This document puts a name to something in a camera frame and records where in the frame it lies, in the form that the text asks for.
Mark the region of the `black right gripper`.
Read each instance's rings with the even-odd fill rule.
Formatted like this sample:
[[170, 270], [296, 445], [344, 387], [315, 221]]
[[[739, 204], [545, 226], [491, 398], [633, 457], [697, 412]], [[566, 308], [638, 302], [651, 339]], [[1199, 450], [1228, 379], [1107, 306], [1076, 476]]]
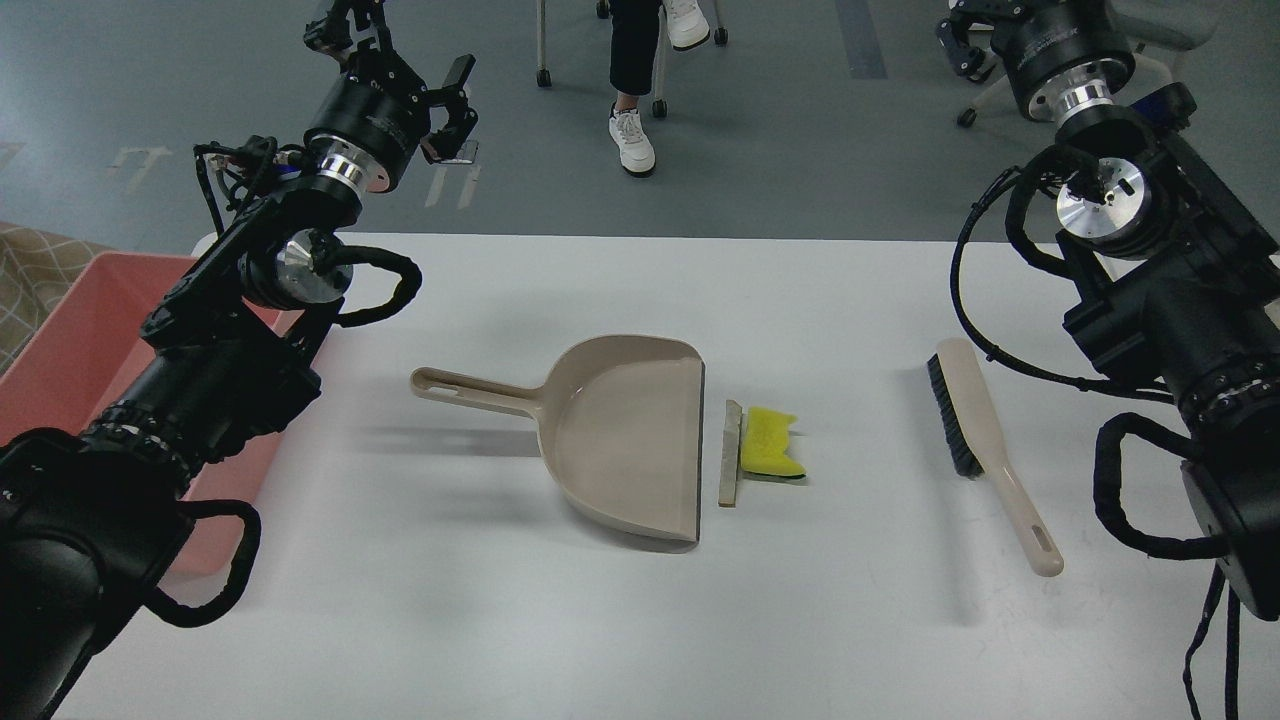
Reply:
[[1130, 81], [1135, 60], [1106, 1], [948, 1], [936, 38], [952, 73], [987, 81], [998, 59], [974, 33], [1000, 29], [1000, 59], [1021, 117], [1056, 122], [1062, 94], [1092, 81], [1115, 94]]

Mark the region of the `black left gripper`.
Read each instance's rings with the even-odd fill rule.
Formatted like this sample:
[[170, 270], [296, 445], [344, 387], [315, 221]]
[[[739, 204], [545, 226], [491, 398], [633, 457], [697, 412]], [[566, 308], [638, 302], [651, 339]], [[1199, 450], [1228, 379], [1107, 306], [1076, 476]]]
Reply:
[[[475, 55], [457, 56], [442, 87], [430, 87], [393, 50], [384, 1], [320, 1], [303, 45], [340, 68], [303, 137], [311, 174], [351, 193], [389, 193], [417, 152], [431, 164], [475, 163], [477, 113], [466, 92]], [[439, 129], [435, 109], [447, 114]]]

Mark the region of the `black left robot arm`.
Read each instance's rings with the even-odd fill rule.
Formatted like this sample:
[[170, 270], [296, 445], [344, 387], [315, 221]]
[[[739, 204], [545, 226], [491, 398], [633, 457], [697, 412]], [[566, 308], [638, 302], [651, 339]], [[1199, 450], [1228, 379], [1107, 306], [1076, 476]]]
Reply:
[[218, 236], [142, 323], [154, 360], [82, 432], [35, 428], [3, 446], [5, 719], [51, 717], [141, 609], [196, 628], [236, 606], [259, 511], [189, 500], [193, 480], [319, 397], [312, 364], [333, 327], [394, 316], [422, 286], [408, 258], [337, 232], [416, 152], [474, 160], [475, 56], [429, 86], [380, 1], [320, 3], [303, 41], [339, 74], [301, 143], [193, 149]]

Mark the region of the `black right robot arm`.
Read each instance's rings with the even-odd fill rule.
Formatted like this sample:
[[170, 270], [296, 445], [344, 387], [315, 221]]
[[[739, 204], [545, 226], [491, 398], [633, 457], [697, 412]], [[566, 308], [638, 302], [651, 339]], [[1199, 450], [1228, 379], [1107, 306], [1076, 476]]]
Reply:
[[[1210, 560], [1213, 571], [1184, 660], [1226, 605], [1224, 715], [1239, 715], [1240, 620], [1277, 620], [1277, 242], [1183, 138], [1196, 101], [1175, 81], [1132, 105], [1115, 94], [1135, 55], [1105, 1], [955, 1], [936, 36], [957, 76], [1001, 64], [1018, 110], [1053, 142], [1001, 172], [973, 204], [948, 270], [965, 336], [927, 370], [954, 466], [992, 471], [1030, 565], [1064, 561], [1009, 461], [977, 359], [1119, 398], [1172, 405], [1179, 434], [1134, 413], [1098, 429], [1094, 515], [1152, 559]], [[1070, 281], [1064, 329], [1096, 370], [1069, 377], [984, 337], [961, 293], [977, 222], [1007, 200], [1005, 234], [1032, 268]]]

